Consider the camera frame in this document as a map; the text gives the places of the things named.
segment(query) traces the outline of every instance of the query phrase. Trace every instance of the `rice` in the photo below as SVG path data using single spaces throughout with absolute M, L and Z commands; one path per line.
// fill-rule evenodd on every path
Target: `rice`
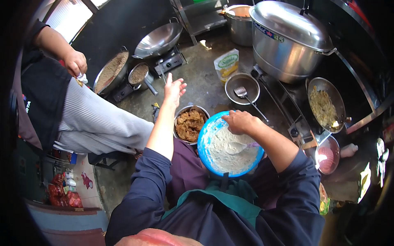
M 310 108 L 319 124 L 323 127 L 335 127 L 338 115 L 335 106 L 325 91 L 318 91 L 316 86 L 310 94 Z
M 96 83 L 95 93 L 100 92 L 106 85 L 112 82 L 126 64 L 127 58 L 128 52 L 121 52 L 107 63 Z

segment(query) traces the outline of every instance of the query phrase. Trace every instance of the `white striped pants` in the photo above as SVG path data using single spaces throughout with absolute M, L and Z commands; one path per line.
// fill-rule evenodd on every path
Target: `white striped pants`
M 116 107 L 72 78 L 56 145 L 77 153 L 135 154 L 130 148 L 143 150 L 152 128 L 152 122 Z

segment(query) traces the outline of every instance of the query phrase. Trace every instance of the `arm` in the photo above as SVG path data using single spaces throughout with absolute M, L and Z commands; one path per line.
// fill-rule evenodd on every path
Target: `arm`
M 278 186 L 284 191 L 276 208 L 261 211 L 256 219 L 259 234 L 273 232 L 271 237 L 264 237 L 264 243 L 275 245 L 279 239 L 284 245 L 317 245 L 324 218 L 319 215 L 320 174 L 313 160 L 248 112 L 230 111 L 223 119 L 232 133 L 247 134 L 264 148 L 278 173 Z
M 169 160 L 174 154 L 174 116 L 179 106 L 179 98 L 186 92 L 186 83 L 183 79 L 172 82 L 172 73 L 168 73 L 167 83 L 164 87 L 164 101 L 159 116 L 149 137 L 147 148 L 154 150 Z
M 298 153 L 299 149 L 292 141 L 246 111 L 231 110 L 222 119 L 229 124 L 229 131 L 233 134 L 249 135 L 262 146 L 278 173 L 284 171 Z
M 62 59 L 71 76 L 76 77 L 79 73 L 86 73 L 87 65 L 84 54 L 74 50 L 55 29 L 49 26 L 43 27 L 34 35 L 32 44 Z
M 186 84 L 182 82 L 183 79 L 172 82 L 172 74 L 168 74 L 164 102 L 143 155 L 136 163 L 130 190 L 112 212 L 105 238 L 108 245 L 154 227 L 164 214 L 165 187 L 172 178 L 170 160 L 174 152 L 175 109 L 186 91 Z

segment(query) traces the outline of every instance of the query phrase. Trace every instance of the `metal shelf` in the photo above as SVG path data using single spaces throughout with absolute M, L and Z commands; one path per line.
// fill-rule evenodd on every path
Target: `metal shelf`
M 199 35 L 209 29 L 223 26 L 227 23 L 227 20 L 220 16 L 221 10 L 213 11 L 204 15 L 195 16 L 189 19 L 189 23 L 193 32 L 193 35 Z
M 227 23 L 227 20 L 219 15 L 225 0 L 206 0 L 198 3 L 183 0 L 182 2 L 186 6 L 182 6 L 181 0 L 170 0 L 178 19 L 188 31 L 194 45 L 197 44 L 195 35 L 224 26 Z
M 192 8 L 201 7 L 201 6 L 205 5 L 205 4 L 210 4 L 212 2 L 217 2 L 217 0 L 205 0 L 203 2 L 198 2 L 198 3 L 193 2 L 190 5 L 182 6 L 182 9 L 184 11 L 186 11 L 186 10 L 189 10 L 189 9 L 192 9 Z

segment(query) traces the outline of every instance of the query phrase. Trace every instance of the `frying pan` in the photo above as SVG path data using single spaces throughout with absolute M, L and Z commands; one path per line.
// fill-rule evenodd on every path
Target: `frying pan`
M 98 73 L 95 83 L 93 85 L 93 91 L 95 91 L 95 87 L 97 85 L 97 82 L 99 80 L 99 77 L 101 75 L 101 73 L 103 72 L 104 68 L 108 65 L 108 63 L 110 63 L 110 61 L 112 61 L 115 57 L 117 57 L 119 54 L 121 53 L 127 53 L 127 61 L 126 63 L 123 65 L 122 69 L 120 70 L 120 72 L 114 76 L 112 76 L 107 82 L 106 82 L 106 86 L 104 86 L 104 88 L 102 88 L 100 91 L 98 91 L 96 94 L 98 95 L 106 95 L 108 94 L 112 89 L 116 88 L 123 80 L 123 78 L 125 77 L 126 73 L 127 73 L 127 65 L 129 62 L 130 57 L 128 50 L 123 50 L 119 53 L 117 53 L 111 60 L 109 60 L 104 67 L 100 70 L 100 72 Z
M 316 90 L 318 90 L 318 91 L 327 92 L 328 96 L 331 99 L 331 102 L 335 106 L 336 114 L 338 116 L 338 118 L 337 118 L 337 121 L 339 124 L 338 127 L 334 128 L 334 127 L 330 127 L 330 126 L 322 126 L 322 128 L 326 131 L 331 132 L 331 133 L 340 132 L 345 124 L 345 115 L 346 115 L 345 114 L 345 105 L 344 105 L 344 101 L 342 100 L 341 95 L 339 94 L 339 92 L 335 88 L 335 86 L 333 84 L 331 84 L 331 82 L 326 80 L 325 78 L 317 77 L 317 78 L 312 79 L 311 81 L 309 81 L 309 79 L 306 79 L 305 87 L 307 89 L 309 106 L 310 106 L 310 95 L 312 93 L 314 86 L 316 86 Z
M 132 57 L 146 59 L 164 55 L 179 40 L 183 26 L 178 22 L 165 24 L 146 35 L 137 45 Z

